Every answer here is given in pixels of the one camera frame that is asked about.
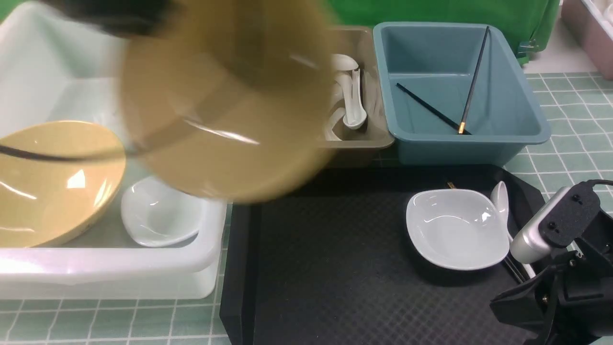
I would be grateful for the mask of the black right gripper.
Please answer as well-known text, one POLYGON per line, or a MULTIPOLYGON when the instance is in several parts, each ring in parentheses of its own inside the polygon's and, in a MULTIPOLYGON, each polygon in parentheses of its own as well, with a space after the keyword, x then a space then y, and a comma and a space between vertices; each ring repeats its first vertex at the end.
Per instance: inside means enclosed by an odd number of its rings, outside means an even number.
POLYGON ((612 335, 611 216, 600 211, 576 247, 490 302, 497 321, 536 334, 526 345, 591 345, 612 335))

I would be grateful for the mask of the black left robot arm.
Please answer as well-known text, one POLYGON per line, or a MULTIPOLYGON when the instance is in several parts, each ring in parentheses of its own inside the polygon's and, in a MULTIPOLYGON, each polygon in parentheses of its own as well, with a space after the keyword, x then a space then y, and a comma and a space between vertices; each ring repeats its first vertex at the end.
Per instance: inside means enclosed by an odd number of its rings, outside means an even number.
POLYGON ((160 35, 185 4, 179 0, 43 0, 70 21, 117 37, 160 35))

